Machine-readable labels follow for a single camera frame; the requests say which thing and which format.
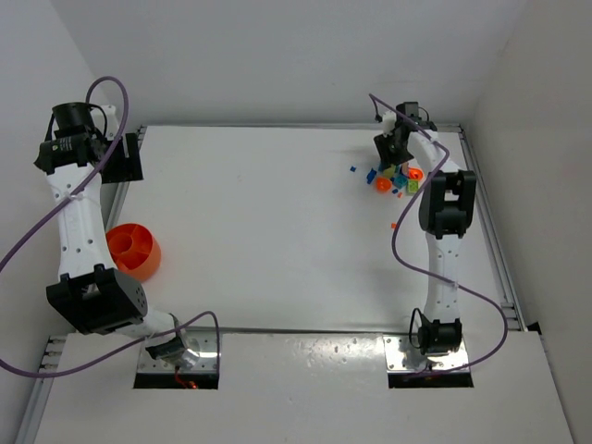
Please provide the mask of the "green lego brick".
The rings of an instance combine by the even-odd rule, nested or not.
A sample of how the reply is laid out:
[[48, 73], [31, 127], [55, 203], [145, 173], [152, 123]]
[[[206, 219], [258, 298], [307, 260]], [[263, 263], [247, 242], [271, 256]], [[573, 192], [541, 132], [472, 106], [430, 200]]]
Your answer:
[[418, 192], [420, 188], [420, 182], [418, 180], [410, 179], [407, 182], [407, 192], [410, 194], [415, 194]]

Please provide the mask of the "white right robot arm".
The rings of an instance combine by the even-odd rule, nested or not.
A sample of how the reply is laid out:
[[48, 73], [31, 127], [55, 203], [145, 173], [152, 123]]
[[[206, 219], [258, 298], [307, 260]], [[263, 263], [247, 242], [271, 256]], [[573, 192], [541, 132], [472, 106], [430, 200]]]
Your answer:
[[423, 355], [444, 355], [459, 349], [462, 322], [457, 302], [460, 247], [472, 225], [476, 176], [450, 159], [438, 140], [438, 129], [420, 117], [420, 105], [403, 102], [377, 120], [382, 134], [375, 137], [382, 167], [399, 167], [414, 160], [425, 174], [418, 210], [429, 255], [428, 290], [419, 315], [413, 345]]

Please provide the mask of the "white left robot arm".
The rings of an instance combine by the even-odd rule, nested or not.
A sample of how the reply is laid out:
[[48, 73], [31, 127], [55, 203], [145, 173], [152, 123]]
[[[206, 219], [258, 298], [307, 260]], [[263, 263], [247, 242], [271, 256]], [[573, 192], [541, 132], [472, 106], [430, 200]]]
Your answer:
[[60, 265], [46, 297], [81, 334], [144, 339], [152, 359], [188, 370], [198, 354], [179, 320], [151, 308], [142, 280], [109, 250], [101, 188], [141, 180], [143, 173], [137, 135], [118, 139], [106, 124], [97, 126], [93, 112], [103, 110], [90, 102], [54, 106], [34, 162], [45, 174], [58, 209]]

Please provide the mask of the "teal lego brick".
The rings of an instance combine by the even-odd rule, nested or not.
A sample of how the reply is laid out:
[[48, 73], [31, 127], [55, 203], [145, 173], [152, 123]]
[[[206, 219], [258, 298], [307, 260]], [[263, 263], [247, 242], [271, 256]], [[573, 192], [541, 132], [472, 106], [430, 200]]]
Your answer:
[[378, 168], [378, 173], [381, 177], [391, 180], [397, 174], [397, 167], [395, 165], [387, 165], [381, 163]]

